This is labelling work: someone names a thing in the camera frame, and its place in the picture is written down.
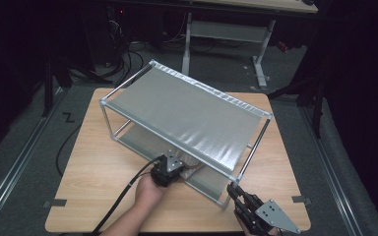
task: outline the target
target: human arm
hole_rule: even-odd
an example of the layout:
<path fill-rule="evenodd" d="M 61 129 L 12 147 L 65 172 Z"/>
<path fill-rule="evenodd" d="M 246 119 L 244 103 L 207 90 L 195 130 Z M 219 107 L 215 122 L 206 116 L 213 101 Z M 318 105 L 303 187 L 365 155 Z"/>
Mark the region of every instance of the human arm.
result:
<path fill-rule="evenodd" d="M 137 185 L 134 204 L 104 230 L 101 236 L 138 235 L 144 221 L 162 200 L 166 190 L 157 186 L 150 174 L 143 175 Z"/>

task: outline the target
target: robotic arm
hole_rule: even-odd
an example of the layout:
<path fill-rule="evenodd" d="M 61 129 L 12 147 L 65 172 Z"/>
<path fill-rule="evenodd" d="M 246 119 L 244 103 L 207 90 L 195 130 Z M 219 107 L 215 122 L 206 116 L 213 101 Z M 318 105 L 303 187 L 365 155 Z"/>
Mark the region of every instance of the robotic arm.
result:
<path fill-rule="evenodd" d="M 269 200 L 264 204 L 256 195 L 244 192 L 234 183 L 228 184 L 226 190 L 234 200 L 235 214 L 243 221 L 251 234 L 267 236 L 274 227 L 296 234 L 300 233 L 300 229 L 274 200 Z M 243 197 L 244 203 L 238 198 L 240 196 Z"/>

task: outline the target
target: wooden tabletop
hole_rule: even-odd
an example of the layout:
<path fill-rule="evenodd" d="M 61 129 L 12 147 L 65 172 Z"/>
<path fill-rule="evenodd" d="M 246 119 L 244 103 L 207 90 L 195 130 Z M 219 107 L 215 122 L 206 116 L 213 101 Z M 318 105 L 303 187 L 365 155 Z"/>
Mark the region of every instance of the wooden tabletop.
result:
<path fill-rule="evenodd" d="M 315 5 L 306 5 L 302 0 L 194 0 L 213 4 L 236 5 L 239 7 L 252 7 L 261 9 L 281 10 L 297 13 L 317 13 Z"/>
<path fill-rule="evenodd" d="M 55 196 L 56 200 L 67 202 L 65 206 L 51 208 L 45 223 L 49 232 L 93 231 L 125 186 L 147 163 L 144 158 L 109 137 L 98 100 L 110 91 L 110 88 L 98 88 L 94 92 Z M 264 94 L 229 94 L 272 112 Z M 125 122 L 119 115 L 108 115 L 114 117 L 114 123 Z M 102 230 L 134 202 L 136 186 L 137 183 Z M 304 204 L 296 204 L 291 198 L 300 196 L 300 192 L 284 148 L 277 117 L 269 124 L 240 186 L 244 191 L 256 194 L 263 202 L 274 199 L 302 231 L 310 228 Z M 241 231 L 233 210 L 232 201 L 226 209 L 222 209 L 183 181 L 178 181 L 171 185 L 164 200 L 143 225 L 142 232 Z"/>

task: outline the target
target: floor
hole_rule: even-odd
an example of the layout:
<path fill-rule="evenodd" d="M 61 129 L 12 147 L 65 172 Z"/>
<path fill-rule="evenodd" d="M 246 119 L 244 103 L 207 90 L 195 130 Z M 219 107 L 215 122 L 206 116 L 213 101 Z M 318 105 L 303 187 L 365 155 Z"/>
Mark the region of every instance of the floor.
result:
<path fill-rule="evenodd" d="M 231 43 L 195 43 L 189 76 L 222 91 L 268 94 L 289 84 L 306 52 L 306 47 L 288 52 L 268 47 L 262 63 L 269 77 L 268 87 L 260 89 L 251 60 L 258 45 Z M 175 70 L 181 68 L 179 42 L 168 43 L 162 50 L 135 42 L 131 50 L 128 77 L 152 59 Z M 97 68 L 98 73 L 109 70 Z M 121 71 L 108 79 L 115 84 L 123 75 Z M 74 79 L 70 89 L 58 91 L 49 118 L 41 117 L 41 88 L 12 124 L 0 145 L 0 235 L 58 234 L 44 228 L 49 211 L 45 203 L 54 197 L 60 182 L 56 163 L 62 172 L 76 139 L 75 130 L 98 87 L 112 86 Z M 302 235 L 378 235 L 378 215 L 347 160 L 328 104 L 324 104 L 322 139 L 318 140 L 309 129 L 312 107 L 297 107 L 294 99 L 295 95 L 283 95 L 271 104 L 299 189 L 308 200 L 306 208 L 312 226 Z"/>

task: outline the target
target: metal bracket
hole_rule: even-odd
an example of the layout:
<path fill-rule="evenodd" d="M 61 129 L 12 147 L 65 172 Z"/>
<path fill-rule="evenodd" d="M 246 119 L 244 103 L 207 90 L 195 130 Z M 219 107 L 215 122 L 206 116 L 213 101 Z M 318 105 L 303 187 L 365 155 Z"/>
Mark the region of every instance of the metal bracket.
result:
<path fill-rule="evenodd" d="M 169 150 L 167 152 L 167 172 L 171 172 L 181 166 L 183 166 L 183 162 L 173 155 L 171 150 Z"/>
<path fill-rule="evenodd" d="M 265 204 L 256 209 L 255 212 L 270 225 L 274 225 L 275 227 L 292 233 L 300 233 L 300 229 L 291 221 L 274 200 L 268 200 Z"/>

